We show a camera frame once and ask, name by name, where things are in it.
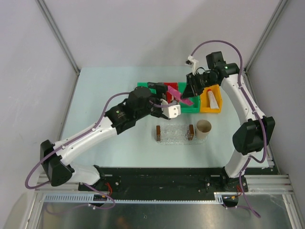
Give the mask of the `pink toothpaste tube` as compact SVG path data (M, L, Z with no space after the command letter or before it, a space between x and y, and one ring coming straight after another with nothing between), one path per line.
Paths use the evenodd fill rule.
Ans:
M181 98L182 94L178 90L174 89L173 87L171 87L169 85L167 87L168 87L167 92L169 94L171 94L174 97L175 100L177 100L177 101L179 101L183 104L186 104L187 106L192 106L193 105L193 102L190 99L188 99L188 98L182 99Z

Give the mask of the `white toothpaste tube red cap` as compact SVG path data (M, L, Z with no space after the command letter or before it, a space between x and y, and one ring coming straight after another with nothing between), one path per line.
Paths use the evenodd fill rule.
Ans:
M208 99L209 99L209 104L211 109L219 109L218 102L216 100L216 97L214 93L212 92L211 89L208 89L207 91Z

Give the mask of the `beige cup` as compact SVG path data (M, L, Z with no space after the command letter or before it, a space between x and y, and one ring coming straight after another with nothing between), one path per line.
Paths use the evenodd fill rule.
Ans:
M209 121L199 120L196 123L196 130L195 130L196 138L205 139L209 135L211 129L212 129L212 125Z

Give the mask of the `clear glass tray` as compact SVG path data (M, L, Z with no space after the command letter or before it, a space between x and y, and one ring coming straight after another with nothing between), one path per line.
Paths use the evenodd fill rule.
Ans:
M154 138L161 145L200 145L208 136L197 138L192 124L162 124L156 126Z

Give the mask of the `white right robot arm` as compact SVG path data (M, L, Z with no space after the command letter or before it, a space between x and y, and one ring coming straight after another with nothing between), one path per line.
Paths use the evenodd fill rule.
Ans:
M182 98L201 95L207 87L219 85L229 96L240 121L240 127L233 135L234 152L222 168L216 187L232 191L242 184L242 176L250 161L263 163L267 156L275 120L267 117L254 102L236 63L227 63L221 52L206 56L208 70L198 73L198 61L189 55L186 64L191 73L186 76L186 88Z

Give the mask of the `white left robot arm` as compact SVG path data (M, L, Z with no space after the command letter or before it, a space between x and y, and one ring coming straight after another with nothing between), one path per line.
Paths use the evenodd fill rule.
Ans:
M42 167L53 187L67 182L87 184L99 191L105 186L105 178L97 166L82 166L73 161L94 145L115 137L135 126L148 115L170 120L180 115L177 102L167 103L158 98L147 87L138 86L131 92L124 92L126 99L103 112L94 124L64 140L41 143Z

